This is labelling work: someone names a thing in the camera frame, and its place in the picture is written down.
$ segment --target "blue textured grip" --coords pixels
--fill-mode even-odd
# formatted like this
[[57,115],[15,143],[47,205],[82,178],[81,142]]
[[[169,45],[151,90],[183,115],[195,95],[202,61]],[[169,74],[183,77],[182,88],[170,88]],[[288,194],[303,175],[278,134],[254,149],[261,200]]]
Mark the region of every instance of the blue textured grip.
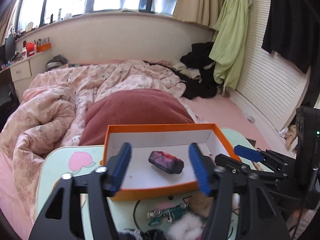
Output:
[[241,145],[237,145],[234,147],[233,151],[236,155],[243,157],[247,160],[250,160],[256,163],[263,161],[263,157],[256,150],[253,150]]
[[131,159],[131,145],[124,143],[119,152],[119,160],[117,166],[112,174],[112,187],[110,191],[115,194],[120,190],[124,175],[127,171]]
[[205,193],[206,196],[209,196],[211,192],[209,187],[209,176],[202,164],[201,155],[201,152],[199,152],[193,144],[189,145],[189,159],[196,175],[199,189]]

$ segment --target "corduroy cushion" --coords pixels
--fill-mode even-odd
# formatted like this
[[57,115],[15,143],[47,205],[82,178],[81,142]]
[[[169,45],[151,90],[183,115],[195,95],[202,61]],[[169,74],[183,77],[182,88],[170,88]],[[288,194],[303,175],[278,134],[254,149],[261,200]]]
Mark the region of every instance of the corduroy cushion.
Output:
[[171,94],[156,89],[118,91],[88,109],[79,145],[104,144],[108,125],[182,123],[194,121]]

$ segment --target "pink peach print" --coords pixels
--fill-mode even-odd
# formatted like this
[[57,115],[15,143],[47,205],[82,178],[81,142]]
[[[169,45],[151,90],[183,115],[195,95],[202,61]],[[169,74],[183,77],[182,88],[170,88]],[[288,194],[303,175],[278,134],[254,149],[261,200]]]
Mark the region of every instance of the pink peach print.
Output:
[[90,168],[96,163],[92,161],[92,156],[86,152],[74,152],[69,159],[69,169],[73,174],[77,174],[83,167]]

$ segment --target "pink bed sheet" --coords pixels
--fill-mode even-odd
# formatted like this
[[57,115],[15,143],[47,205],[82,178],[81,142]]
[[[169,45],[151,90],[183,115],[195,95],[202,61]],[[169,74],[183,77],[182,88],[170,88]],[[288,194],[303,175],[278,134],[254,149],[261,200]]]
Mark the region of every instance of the pink bed sheet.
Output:
[[[210,99],[183,99],[191,110],[205,121],[216,123],[220,128],[232,128],[246,138],[256,140],[256,147],[269,148],[261,133],[254,124],[249,123],[241,110],[228,98],[220,95]],[[12,161],[0,154],[0,208],[7,220],[23,239],[27,240],[31,231],[31,223],[27,219],[17,196],[13,183]]]

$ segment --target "beige curtain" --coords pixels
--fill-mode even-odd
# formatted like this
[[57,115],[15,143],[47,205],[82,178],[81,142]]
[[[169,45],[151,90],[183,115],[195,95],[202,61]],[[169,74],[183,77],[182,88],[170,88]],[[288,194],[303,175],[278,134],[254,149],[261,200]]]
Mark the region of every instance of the beige curtain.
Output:
[[177,0],[172,18],[213,28],[221,7],[222,0]]
[[9,25],[12,24],[16,1],[11,1],[0,18],[0,46],[4,44],[5,39],[8,37]]

